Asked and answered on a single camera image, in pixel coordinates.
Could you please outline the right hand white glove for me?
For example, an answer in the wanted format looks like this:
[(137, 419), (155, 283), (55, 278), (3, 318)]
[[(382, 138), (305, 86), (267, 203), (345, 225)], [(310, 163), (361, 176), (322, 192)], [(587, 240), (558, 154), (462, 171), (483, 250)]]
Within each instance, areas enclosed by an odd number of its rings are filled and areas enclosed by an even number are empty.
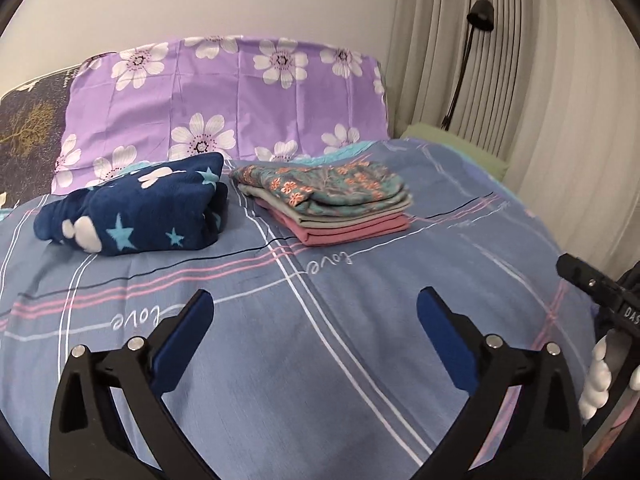
[(610, 397), (614, 379), (622, 369), (626, 354), (623, 344), (628, 337), (617, 330), (609, 330), (593, 347), (592, 359), (578, 401), (582, 422), (593, 419)]

